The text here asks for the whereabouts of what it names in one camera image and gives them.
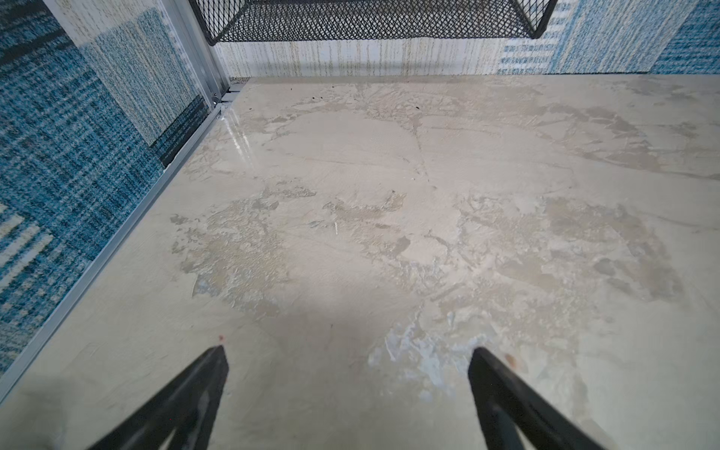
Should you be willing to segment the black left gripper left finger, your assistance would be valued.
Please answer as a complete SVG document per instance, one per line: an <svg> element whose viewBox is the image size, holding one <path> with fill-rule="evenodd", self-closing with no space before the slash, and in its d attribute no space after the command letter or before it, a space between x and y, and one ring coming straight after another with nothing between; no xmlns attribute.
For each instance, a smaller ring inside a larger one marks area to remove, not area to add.
<svg viewBox="0 0 720 450"><path fill-rule="evenodd" d="M229 364L223 346L208 348L93 449L206 449Z"/></svg>

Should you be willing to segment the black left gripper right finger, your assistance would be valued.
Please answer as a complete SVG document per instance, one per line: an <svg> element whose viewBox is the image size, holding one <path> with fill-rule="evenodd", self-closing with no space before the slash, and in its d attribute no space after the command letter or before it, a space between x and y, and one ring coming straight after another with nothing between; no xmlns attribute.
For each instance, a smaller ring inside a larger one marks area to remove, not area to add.
<svg viewBox="0 0 720 450"><path fill-rule="evenodd" d="M523 449L523 439L536 449L601 447L487 348L472 352L468 379L487 448Z"/></svg>

